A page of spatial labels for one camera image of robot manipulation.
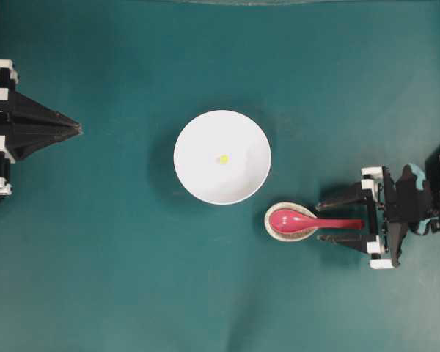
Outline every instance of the spoon handle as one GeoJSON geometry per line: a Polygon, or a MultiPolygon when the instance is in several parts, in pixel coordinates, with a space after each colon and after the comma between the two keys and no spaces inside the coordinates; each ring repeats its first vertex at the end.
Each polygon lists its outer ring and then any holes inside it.
{"type": "Polygon", "coordinates": [[[365,223],[361,219],[315,219],[321,229],[352,229],[361,230],[365,223]]]}

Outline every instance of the red spoon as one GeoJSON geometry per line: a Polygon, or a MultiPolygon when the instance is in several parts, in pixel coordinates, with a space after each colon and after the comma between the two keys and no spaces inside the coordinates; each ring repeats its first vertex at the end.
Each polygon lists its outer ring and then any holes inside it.
{"type": "Polygon", "coordinates": [[[352,229],[361,230],[361,219],[318,219],[306,216],[296,210],[279,209],[269,216],[269,223],[274,231],[283,234],[316,229],[352,229]]]}

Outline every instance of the green mat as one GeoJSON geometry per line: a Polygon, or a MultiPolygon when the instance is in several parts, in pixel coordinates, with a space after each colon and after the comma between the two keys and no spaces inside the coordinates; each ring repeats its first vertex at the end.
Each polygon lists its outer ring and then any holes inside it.
{"type": "Polygon", "coordinates": [[[440,351],[440,235],[372,271],[262,225],[275,202],[312,206],[363,166],[397,177],[440,145],[440,1],[8,0],[0,58],[84,127],[13,167],[0,352],[440,351]],[[265,185],[237,205],[174,173],[176,136],[212,109],[271,141],[265,185]]]}

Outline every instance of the teal surface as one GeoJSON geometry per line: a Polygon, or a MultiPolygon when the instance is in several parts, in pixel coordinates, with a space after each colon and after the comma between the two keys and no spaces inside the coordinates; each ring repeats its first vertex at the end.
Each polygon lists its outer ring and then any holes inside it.
{"type": "Polygon", "coordinates": [[[440,235],[372,271],[262,224],[440,145],[440,1],[2,1],[0,57],[84,126],[13,167],[0,351],[440,351],[440,235]],[[237,205],[197,201],[173,170],[176,136],[211,109],[271,141],[268,180],[237,205]]]}

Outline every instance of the bowl rim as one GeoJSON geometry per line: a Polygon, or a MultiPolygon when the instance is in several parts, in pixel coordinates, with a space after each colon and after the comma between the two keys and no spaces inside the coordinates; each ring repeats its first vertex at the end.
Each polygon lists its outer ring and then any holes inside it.
{"type": "Polygon", "coordinates": [[[213,205],[232,205],[232,204],[236,204],[236,203],[242,202],[242,201],[244,201],[244,200],[250,198],[253,194],[255,194],[255,193],[259,190],[259,188],[261,188],[261,187],[264,185],[264,183],[265,183],[265,181],[267,180],[267,177],[269,176],[269,173],[270,173],[270,171],[271,171],[271,165],[272,165],[271,143],[269,142],[269,139],[267,138],[266,134],[264,133],[264,130],[263,130],[263,129],[262,129],[262,128],[261,128],[261,127],[260,127],[260,126],[259,126],[259,125],[258,125],[258,124],[257,124],[252,118],[251,118],[251,117],[248,117],[248,116],[246,116],[245,114],[242,114],[242,113],[240,113],[240,112],[238,112],[238,111],[233,111],[233,110],[226,110],[226,109],[210,110],[210,111],[204,112],[204,113],[202,113],[202,114],[200,114],[200,115],[197,115],[194,119],[192,119],[191,121],[189,121],[189,122],[184,126],[184,128],[181,130],[181,132],[180,132],[179,135],[177,136],[176,143],[175,143],[175,148],[174,148],[174,150],[173,150],[173,164],[174,164],[174,167],[175,167],[176,177],[178,178],[178,180],[180,181],[181,185],[184,187],[185,190],[187,190],[187,192],[188,192],[189,194],[192,194],[192,196],[194,196],[194,197],[197,198],[198,200],[201,200],[201,201],[206,202],[206,203],[208,203],[208,204],[213,204],[213,205]],[[237,200],[233,200],[233,201],[231,201],[231,202],[212,202],[212,201],[210,201],[210,200],[203,199],[203,198],[201,198],[200,196],[198,196],[198,195],[192,193],[191,191],[189,191],[189,189],[186,187],[186,185],[185,185],[185,184],[183,183],[183,181],[181,180],[181,178],[180,178],[180,176],[179,176],[179,173],[178,173],[178,170],[177,170],[177,168],[176,168],[176,161],[175,161],[175,160],[176,160],[176,159],[175,159],[175,156],[176,156],[176,149],[177,149],[177,146],[178,146],[179,139],[180,139],[181,135],[183,134],[184,130],[185,130],[185,129],[186,129],[191,123],[193,123],[196,119],[198,119],[198,118],[200,118],[200,117],[203,117],[203,116],[206,115],[206,114],[211,114],[211,113],[213,113],[213,112],[228,112],[228,113],[233,113],[233,114],[239,114],[239,115],[241,115],[242,117],[245,117],[246,119],[252,121],[252,122],[257,126],[257,128],[259,128],[259,131],[261,132],[261,134],[264,136],[265,140],[267,141],[267,150],[268,150],[268,154],[267,154],[267,171],[266,171],[266,173],[265,173],[265,176],[263,177],[263,179],[261,180],[261,182],[258,184],[258,186],[256,186],[256,187],[254,188],[253,191],[249,192],[246,196],[241,197],[240,199],[237,199],[237,200]]]}

